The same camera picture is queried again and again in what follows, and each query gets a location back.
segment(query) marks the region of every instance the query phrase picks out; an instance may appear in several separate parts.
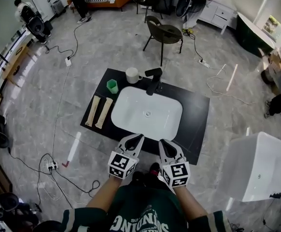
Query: floor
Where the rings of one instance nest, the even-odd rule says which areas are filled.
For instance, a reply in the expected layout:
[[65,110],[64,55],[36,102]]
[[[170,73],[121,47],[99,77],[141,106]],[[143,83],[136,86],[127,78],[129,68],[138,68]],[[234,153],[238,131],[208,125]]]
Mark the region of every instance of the floor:
[[[146,51],[142,51],[149,37],[143,22],[144,13],[141,10],[136,15],[135,4],[126,5],[123,12],[94,11],[92,20],[76,31],[78,51],[70,68],[65,64],[70,52],[60,54],[53,49],[47,55],[38,43],[33,47],[38,57],[28,59],[15,76],[21,88],[8,83],[3,91],[1,109],[8,115],[7,129],[13,139],[14,157],[37,169],[45,153],[52,154],[59,163],[66,162],[74,144],[77,146],[75,156],[68,168],[59,167],[61,174],[84,190],[91,189],[94,180],[103,183],[108,178],[107,161],[117,142],[81,127],[80,122],[107,68],[124,71],[133,66],[143,73],[159,67],[160,43],[152,40]],[[175,16],[164,17],[162,23],[181,28],[182,23]],[[55,19],[49,46],[59,45],[61,51],[75,49],[73,30],[78,19],[71,11]],[[223,79],[210,79],[209,85],[215,91],[225,92],[238,64],[228,94],[255,103],[247,105],[208,88],[206,79],[215,76],[218,70],[198,64],[192,39],[184,37],[181,54],[178,53],[180,44],[165,45],[163,81],[211,99],[203,147],[197,166],[190,165],[191,179],[187,187],[207,211],[222,209],[231,223],[239,223],[247,231],[268,231],[263,226],[262,214],[266,211],[267,225],[275,228],[281,219],[281,199],[270,207],[271,200],[231,204],[229,197],[217,190],[227,146],[232,139],[244,136],[247,127],[252,133],[264,131],[281,139],[281,116],[263,117],[264,100],[274,95],[260,79],[261,59],[242,49],[228,29],[221,36],[219,29],[200,22],[195,35],[197,51],[212,68],[226,65],[226,74],[219,74]],[[158,159],[146,152],[141,152],[139,158],[138,169],[142,171]],[[41,163],[43,171],[46,171],[46,161]],[[38,203],[38,174],[12,159],[3,149],[0,149],[0,162],[14,185],[14,192],[24,201]],[[73,207],[83,207],[90,200],[57,173],[54,177]],[[40,180],[42,217],[60,221],[63,211],[70,206],[53,181],[43,174]]]

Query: white plastic container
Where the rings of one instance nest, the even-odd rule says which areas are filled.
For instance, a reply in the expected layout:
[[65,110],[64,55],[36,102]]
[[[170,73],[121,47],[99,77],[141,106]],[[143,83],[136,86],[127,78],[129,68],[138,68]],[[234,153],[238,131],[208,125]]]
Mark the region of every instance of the white plastic container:
[[243,202],[281,192],[281,140],[264,132],[231,141],[218,190]]

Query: black faucet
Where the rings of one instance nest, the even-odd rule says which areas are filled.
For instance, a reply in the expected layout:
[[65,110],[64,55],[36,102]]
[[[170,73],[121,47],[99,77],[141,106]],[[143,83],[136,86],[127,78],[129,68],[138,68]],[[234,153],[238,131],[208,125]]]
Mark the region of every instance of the black faucet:
[[149,71],[145,71],[145,75],[148,76],[153,76],[151,84],[147,88],[146,94],[147,95],[153,95],[156,90],[158,90],[159,85],[161,83],[161,75],[162,75],[162,69],[161,68],[156,68],[152,69]]

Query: black mat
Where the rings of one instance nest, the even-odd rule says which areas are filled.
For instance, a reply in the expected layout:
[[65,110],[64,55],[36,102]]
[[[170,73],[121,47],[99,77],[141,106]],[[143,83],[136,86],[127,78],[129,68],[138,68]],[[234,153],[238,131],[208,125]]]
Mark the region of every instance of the black mat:
[[[118,83],[119,92],[117,94],[110,93],[106,88],[106,83],[110,79],[114,79]],[[85,125],[89,116],[93,97],[91,98],[90,104],[88,105],[81,121],[81,126],[117,141],[120,141],[125,136],[131,135],[131,132],[118,128],[112,123],[112,109],[117,101],[120,91],[123,88],[132,86],[146,90],[150,85],[150,82],[150,79],[144,77],[136,84],[131,85],[126,81],[126,74],[124,72],[107,69],[94,94],[101,97],[101,100],[98,104],[95,118],[93,120],[93,126],[90,127]],[[161,90],[159,90],[157,94],[178,100],[183,106],[182,118],[180,120],[177,135],[173,142],[183,149],[183,153],[187,157],[189,163],[196,165],[203,144],[210,99],[203,95],[165,83],[162,83],[161,87]],[[104,103],[106,102],[106,97],[113,99],[113,103],[105,118],[102,129],[99,129],[94,125],[97,123],[99,115],[102,112]],[[145,138],[142,150],[159,155],[158,141]]]

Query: extension cord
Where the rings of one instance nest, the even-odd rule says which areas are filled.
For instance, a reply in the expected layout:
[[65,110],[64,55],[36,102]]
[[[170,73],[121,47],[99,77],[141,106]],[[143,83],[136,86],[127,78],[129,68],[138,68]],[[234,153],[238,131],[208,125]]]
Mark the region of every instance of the extension cord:
[[71,59],[70,58],[66,58],[65,59],[65,63],[68,67],[70,67],[72,65]]
[[207,68],[210,68],[210,65],[207,64],[207,63],[205,62],[205,60],[203,60],[203,61],[199,60],[198,63],[200,63],[200,64],[206,66]]
[[59,165],[55,161],[51,161],[50,163],[46,163],[46,168],[51,169],[58,169]]

